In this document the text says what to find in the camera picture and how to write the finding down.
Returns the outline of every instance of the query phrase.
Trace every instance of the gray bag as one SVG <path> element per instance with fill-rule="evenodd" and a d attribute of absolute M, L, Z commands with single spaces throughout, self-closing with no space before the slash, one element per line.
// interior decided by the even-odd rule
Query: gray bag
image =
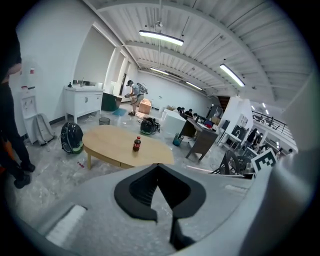
<path fill-rule="evenodd" d="M 56 137 L 45 114 L 37 114 L 35 116 L 33 128 L 35 137 L 41 146 L 47 144 Z"/>

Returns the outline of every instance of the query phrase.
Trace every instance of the fluorescent light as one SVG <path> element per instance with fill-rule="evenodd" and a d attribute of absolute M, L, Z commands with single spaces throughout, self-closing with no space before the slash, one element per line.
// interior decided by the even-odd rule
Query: fluorescent light
<path fill-rule="evenodd" d="M 240 78 L 230 69 L 228 68 L 225 64 L 221 64 L 220 68 L 223 69 L 224 72 L 226 72 L 238 85 L 241 87 L 244 87 L 245 84 L 240 80 Z"/>
<path fill-rule="evenodd" d="M 159 70 L 159 69 L 155 69 L 155 68 L 153 68 L 153 67 L 150 67 L 150 69 L 153 70 L 153 71 L 157 71 L 157 72 L 159 72 L 159 73 L 165 74 L 165 75 L 169 75 L 167 72 L 163 72 L 163 71 L 161 71 L 161 70 Z"/>
<path fill-rule="evenodd" d="M 147 37 L 147 38 L 156 38 L 156 39 L 160 39 L 160 40 L 164 40 L 173 44 L 176 44 L 178 46 L 182 46 L 184 41 L 179 39 L 179 38 L 175 38 L 173 36 L 170 35 L 166 35 L 166 34 L 161 34 L 161 33 L 156 33 L 156 32 L 151 32 L 151 31 L 145 31 L 145 30 L 140 30 L 139 31 L 140 36 L 143 37 Z"/>
<path fill-rule="evenodd" d="M 197 88 L 198 90 L 202 90 L 200 87 L 198 87 L 198 86 L 196 86 L 196 85 L 194 85 L 194 84 L 192 84 L 192 83 L 190 83 L 190 82 L 186 82 L 186 83 L 187 83 L 188 85 L 191 85 L 191 86 Z"/>

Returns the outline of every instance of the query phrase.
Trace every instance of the blue bin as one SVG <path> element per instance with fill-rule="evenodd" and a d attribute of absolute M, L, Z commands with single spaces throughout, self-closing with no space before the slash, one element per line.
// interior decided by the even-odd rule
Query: blue bin
<path fill-rule="evenodd" d="M 177 134 L 175 135 L 174 139 L 173 139 L 173 142 L 172 142 L 172 144 L 175 145 L 175 146 L 177 146 L 177 147 L 180 146 L 180 143 L 181 143 L 182 140 L 184 139 L 184 136 L 181 136 L 181 137 L 179 137 L 179 136 L 180 136 L 180 134 L 177 133 Z"/>

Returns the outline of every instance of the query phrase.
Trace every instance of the small waste bin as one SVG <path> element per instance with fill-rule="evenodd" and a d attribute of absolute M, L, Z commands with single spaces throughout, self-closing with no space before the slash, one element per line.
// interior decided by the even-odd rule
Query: small waste bin
<path fill-rule="evenodd" d="M 110 125 L 110 118 L 107 118 L 107 117 L 99 118 L 99 125 L 100 126 Z"/>
<path fill-rule="evenodd" d="M 180 136 L 180 134 L 179 134 L 179 133 L 176 133 L 176 134 L 175 134 L 175 137 L 174 137 L 174 139 L 173 139 L 173 142 L 172 142 L 172 144 L 175 145 L 175 146 L 177 146 L 177 147 L 180 146 L 180 143 L 181 143 L 182 140 L 184 139 L 184 136 L 181 136 L 181 137 L 179 137 L 179 136 Z"/>

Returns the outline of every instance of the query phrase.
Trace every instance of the concrete floor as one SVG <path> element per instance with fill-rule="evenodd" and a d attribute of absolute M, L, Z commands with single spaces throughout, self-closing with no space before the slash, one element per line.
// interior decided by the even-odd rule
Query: concrete floor
<path fill-rule="evenodd" d="M 128 115 L 132 107 L 128 103 L 122 104 L 120 107 L 127 110 L 124 116 L 116 116 L 112 115 L 113 112 L 101 111 L 101 115 L 96 112 L 78 118 L 78 124 L 83 133 L 85 133 L 92 127 L 99 125 L 100 117 L 108 117 L 111 120 L 110 125 L 138 134 L 140 132 L 139 119 L 136 116 L 132 117 Z M 157 110 L 152 109 L 150 116 L 160 118 L 161 114 Z M 64 123 L 65 121 L 61 121 L 52 125 L 52 129 L 57 136 L 60 135 Z M 182 141 L 179 147 L 176 147 L 172 144 L 174 134 L 161 131 L 151 137 L 161 140 L 168 145 L 172 150 L 175 165 L 194 170 L 195 172 L 201 172 L 201 170 L 188 166 L 205 170 L 216 169 L 219 167 L 225 153 L 224 149 L 214 144 L 206 156 L 199 162 L 200 155 L 196 154 L 191 154 L 186 159 L 186 155 L 190 150 L 190 145 L 186 139 Z M 88 171 L 87 154 L 85 151 L 82 151 L 80 154 L 67 154 L 62 150 L 58 138 L 46 146 L 31 145 L 29 142 L 26 142 L 26 147 L 30 154 L 31 162 L 36 166 L 35 171 L 31 174 L 32 182 L 22 189 L 16 189 L 13 184 L 14 178 L 8 175 L 5 182 L 5 194 L 10 209 L 31 226 L 33 225 L 33 220 L 36 220 L 49 206 L 72 191 L 74 187 L 93 177 L 122 170 L 120 167 L 92 157 L 92 168 Z M 83 164 L 84 168 L 78 165 L 77 162 Z"/>

